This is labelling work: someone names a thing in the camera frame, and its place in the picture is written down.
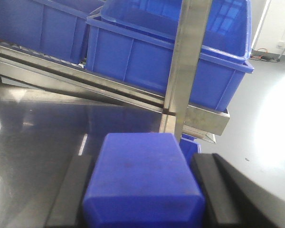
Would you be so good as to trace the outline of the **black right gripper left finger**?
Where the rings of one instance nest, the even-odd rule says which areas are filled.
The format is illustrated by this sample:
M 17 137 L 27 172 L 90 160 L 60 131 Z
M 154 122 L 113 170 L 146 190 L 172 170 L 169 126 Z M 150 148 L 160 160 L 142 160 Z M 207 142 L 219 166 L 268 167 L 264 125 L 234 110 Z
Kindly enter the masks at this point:
M 58 195 L 45 223 L 46 228 L 81 228 L 84 226 L 82 200 L 93 170 L 93 157 L 72 157 Z

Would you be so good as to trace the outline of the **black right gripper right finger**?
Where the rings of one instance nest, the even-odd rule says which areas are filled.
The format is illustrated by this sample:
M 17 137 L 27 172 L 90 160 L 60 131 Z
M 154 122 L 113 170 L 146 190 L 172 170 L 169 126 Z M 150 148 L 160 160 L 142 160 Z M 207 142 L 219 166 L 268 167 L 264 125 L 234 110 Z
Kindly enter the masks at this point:
M 285 201 L 217 153 L 197 153 L 190 168 L 206 200 L 204 228 L 285 228 Z

